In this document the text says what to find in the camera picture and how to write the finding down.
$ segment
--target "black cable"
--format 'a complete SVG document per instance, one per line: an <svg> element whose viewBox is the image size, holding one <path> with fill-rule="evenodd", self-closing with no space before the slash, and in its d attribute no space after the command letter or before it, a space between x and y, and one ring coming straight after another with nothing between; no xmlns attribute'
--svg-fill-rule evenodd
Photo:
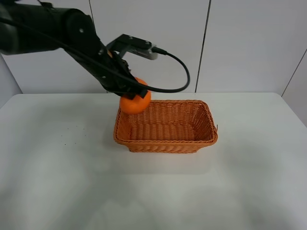
<svg viewBox="0 0 307 230"><path fill-rule="evenodd" d="M40 36L41 38L44 38L45 40L48 40L48 41L58 45L60 48L63 48L64 50L67 50L67 51L73 53L74 55L77 55L78 57L80 57L80 58L82 58L82 59L84 59L84 60L86 60L88 62L91 62L92 64L94 64L94 65L96 65L96 66L98 66L98 67L108 71L109 73L114 74L114 75L118 76L119 78L122 78L125 81L130 82L132 85L143 87L143 88L145 88L147 90L150 90L150 91L153 91L153 92L166 92L166 93L180 92L180 91L185 90L188 87L189 83L190 83L190 74L189 74L189 70L188 70L187 66L179 58L177 58L176 56L174 56L172 54L169 54L166 51L164 51L162 49L159 49L159 48L156 48L156 49L153 48L153 52L161 53L161 54L170 56L173 59L175 59L176 61L178 61L183 66L183 68L185 69L185 71L187 73L187 78L188 78L187 83L185 84L185 86L183 86L181 88L178 88L178 89L159 89L159 88L151 87L151 86L148 86L148 85L143 85L143 84L141 84L141 83L139 83L139 82L137 82L137 81L135 81L133 79L130 79L130 78L124 76L123 74L117 73L116 71L114 71L114 70L108 68L107 66L105 66L105 65L103 65L103 64L101 64L101 63L99 63L99 62L97 62L95 60L93 60L89 56L87 56L87 55L83 54L82 52L78 51L77 49L74 49L71 46L69 46L69 45L67 45L67 44L65 44L65 43L63 43L63 42L61 42L61 41L59 41L59 40L57 40L57 39L55 39L55 38L45 34L45 33L42 33L42 32L40 32L40 31L38 31L36 29L33 29L33 28L31 28L29 26L26 26L26 25L24 25L22 23L18 23L18 22L11 21L11 20L8 20L8 19L5 19L5 18L1 18L1 17L0 17L0 22L4 23L4 24L11 25L11 26L18 27L18 28L23 29L23 30L25 30L27 32L30 32L30 33L35 34L37 36Z"/></svg>

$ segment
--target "woven texture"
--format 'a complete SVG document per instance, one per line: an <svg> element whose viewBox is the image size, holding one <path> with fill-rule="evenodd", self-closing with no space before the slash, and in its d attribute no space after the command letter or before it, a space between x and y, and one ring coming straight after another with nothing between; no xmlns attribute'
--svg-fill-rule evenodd
<svg viewBox="0 0 307 230"><path fill-rule="evenodd" d="M140 114L118 110L114 140L132 152L193 153L217 141L209 107L198 100L152 100Z"/></svg>

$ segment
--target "orange fruit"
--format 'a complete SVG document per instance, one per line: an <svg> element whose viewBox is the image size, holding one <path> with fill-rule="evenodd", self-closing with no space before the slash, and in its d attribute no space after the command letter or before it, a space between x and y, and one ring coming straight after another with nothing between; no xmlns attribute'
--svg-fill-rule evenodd
<svg viewBox="0 0 307 230"><path fill-rule="evenodd" d="M146 82L144 82L142 79L135 78L139 83L147 85ZM120 109L129 114L138 114L142 111L144 111L150 103L150 100L152 98L152 92L148 91L146 96L144 98L141 98L139 95L136 95L132 100L121 97L119 101Z"/></svg>

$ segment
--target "orange wicker basket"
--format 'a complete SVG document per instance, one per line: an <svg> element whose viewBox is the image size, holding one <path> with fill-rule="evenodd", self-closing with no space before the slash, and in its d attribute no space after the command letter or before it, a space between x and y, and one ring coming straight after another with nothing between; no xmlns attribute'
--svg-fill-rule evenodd
<svg viewBox="0 0 307 230"><path fill-rule="evenodd" d="M140 114L118 110L114 140L131 152L193 153L217 141L209 107L198 100L152 100Z"/></svg>

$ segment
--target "white wall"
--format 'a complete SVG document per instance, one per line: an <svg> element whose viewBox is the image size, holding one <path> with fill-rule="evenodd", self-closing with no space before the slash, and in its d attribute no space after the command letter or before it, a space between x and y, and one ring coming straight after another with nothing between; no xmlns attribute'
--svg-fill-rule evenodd
<svg viewBox="0 0 307 230"><path fill-rule="evenodd" d="M91 0L98 36L109 43L121 34L149 40L184 61L191 74L186 92L194 92L209 0ZM182 87L183 68L170 57L126 59L132 74L158 88Z"/></svg>
<svg viewBox="0 0 307 230"><path fill-rule="evenodd" d="M307 126L307 55L298 66L283 94L283 99Z"/></svg>
<svg viewBox="0 0 307 230"><path fill-rule="evenodd" d="M306 0L212 0L197 92L282 94L307 45Z"/></svg>
<svg viewBox="0 0 307 230"><path fill-rule="evenodd" d="M0 108L15 94L22 93L0 54Z"/></svg>
<svg viewBox="0 0 307 230"><path fill-rule="evenodd" d="M88 0L52 0L54 7L77 8L91 15ZM23 4L38 4L23 0ZM106 92L100 83L62 49L4 56L24 93Z"/></svg>

